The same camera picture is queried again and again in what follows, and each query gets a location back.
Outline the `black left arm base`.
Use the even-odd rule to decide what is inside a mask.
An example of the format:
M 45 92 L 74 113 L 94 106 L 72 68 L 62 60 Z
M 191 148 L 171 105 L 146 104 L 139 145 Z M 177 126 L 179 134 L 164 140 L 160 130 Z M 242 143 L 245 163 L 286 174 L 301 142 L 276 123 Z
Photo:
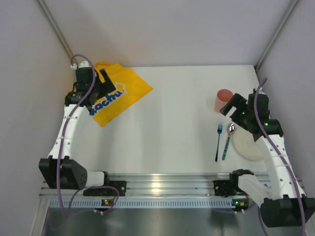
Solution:
M 112 188 L 115 188 L 119 196 L 124 197 L 126 195 L 126 184 L 127 182 L 123 180 L 111 180 L 108 185 L 110 188 L 89 188 L 83 191 L 83 195 L 85 197 L 114 197 L 117 196 L 117 192 Z

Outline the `pink plastic cup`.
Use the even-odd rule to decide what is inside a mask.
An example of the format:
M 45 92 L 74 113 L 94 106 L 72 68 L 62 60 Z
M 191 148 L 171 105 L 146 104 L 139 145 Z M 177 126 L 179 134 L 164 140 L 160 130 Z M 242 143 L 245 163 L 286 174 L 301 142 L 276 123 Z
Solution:
M 233 92 L 228 89 L 221 89 L 217 92 L 214 109 L 217 113 L 220 113 L 220 109 L 223 108 L 233 97 Z

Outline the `yellow Pikachu placemat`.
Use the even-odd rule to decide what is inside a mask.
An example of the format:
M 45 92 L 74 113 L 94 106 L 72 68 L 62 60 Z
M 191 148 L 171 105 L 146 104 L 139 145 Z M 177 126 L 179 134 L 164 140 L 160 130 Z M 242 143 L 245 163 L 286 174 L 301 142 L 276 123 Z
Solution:
M 105 70 L 116 88 L 97 100 L 90 111 L 90 115 L 102 127 L 153 90 L 130 67 L 99 62 L 94 68 L 98 73 Z

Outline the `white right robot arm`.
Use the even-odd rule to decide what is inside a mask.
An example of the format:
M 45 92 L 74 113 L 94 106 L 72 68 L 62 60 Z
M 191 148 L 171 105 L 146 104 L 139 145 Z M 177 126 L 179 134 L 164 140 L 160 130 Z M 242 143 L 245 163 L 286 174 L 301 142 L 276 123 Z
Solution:
M 236 93 L 220 110 L 225 116 L 235 107 L 230 118 L 252 134 L 264 157 L 271 187 L 262 184 L 252 171 L 243 169 L 233 171 L 230 182 L 258 205 L 265 226 L 303 227 L 315 212 L 315 200 L 306 196 L 293 173 L 283 130 L 278 120 L 269 117 L 268 105 L 265 94 L 251 93 L 244 98 Z

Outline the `spoon with teal handle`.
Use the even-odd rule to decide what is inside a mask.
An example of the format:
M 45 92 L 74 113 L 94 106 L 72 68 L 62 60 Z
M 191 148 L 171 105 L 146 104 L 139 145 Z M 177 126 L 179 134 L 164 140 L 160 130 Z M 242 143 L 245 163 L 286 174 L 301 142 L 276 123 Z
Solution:
M 222 158 L 221 158 L 222 160 L 225 160 L 226 158 L 226 154 L 227 154 L 227 150 L 228 150 L 229 142 L 230 142 L 230 137 L 235 132 L 235 129 L 236 129 L 235 123 L 230 123 L 227 127 L 227 139 L 226 139 L 226 143 L 225 143 Z

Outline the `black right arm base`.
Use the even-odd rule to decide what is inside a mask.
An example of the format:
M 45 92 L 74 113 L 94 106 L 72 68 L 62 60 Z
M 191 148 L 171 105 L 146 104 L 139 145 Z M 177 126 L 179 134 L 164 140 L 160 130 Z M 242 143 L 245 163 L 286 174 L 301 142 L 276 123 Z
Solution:
M 236 190 L 229 180 L 214 180 L 215 196 L 230 197 L 236 195 Z

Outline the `cream round plate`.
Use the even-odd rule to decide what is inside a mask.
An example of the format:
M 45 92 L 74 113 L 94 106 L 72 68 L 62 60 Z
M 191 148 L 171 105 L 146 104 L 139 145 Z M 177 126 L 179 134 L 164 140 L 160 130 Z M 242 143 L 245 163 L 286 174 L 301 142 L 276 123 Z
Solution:
M 237 128 L 233 134 L 233 144 L 236 151 L 245 159 L 250 161 L 263 161 L 264 157 L 254 142 L 253 136 L 250 132 L 243 128 Z

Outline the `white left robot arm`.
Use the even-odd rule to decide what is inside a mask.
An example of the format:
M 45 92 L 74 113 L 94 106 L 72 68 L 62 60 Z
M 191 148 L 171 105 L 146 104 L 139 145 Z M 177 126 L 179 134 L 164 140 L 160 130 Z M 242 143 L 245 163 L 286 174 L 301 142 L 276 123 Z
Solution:
M 39 169 L 51 189 L 81 190 L 104 186 L 110 181 L 105 171 L 89 171 L 78 160 L 79 140 L 83 127 L 96 113 L 97 101 L 116 88 L 106 71 L 92 69 L 88 61 L 72 65 L 76 82 L 65 97 L 62 124 L 47 158 L 39 161 Z

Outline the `blue metal fork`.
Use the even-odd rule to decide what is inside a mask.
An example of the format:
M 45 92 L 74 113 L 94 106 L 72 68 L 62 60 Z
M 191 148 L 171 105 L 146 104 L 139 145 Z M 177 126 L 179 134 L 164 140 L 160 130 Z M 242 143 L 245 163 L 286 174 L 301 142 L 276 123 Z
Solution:
M 218 142 L 217 142 L 217 149 L 216 149 L 216 156 L 215 161 L 218 161 L 218 154 L 219 154 L 219 145 L 220 145 L 220 136 L 223 130 L 223 123 L 218 124 L 217 134 L 218 134 Z

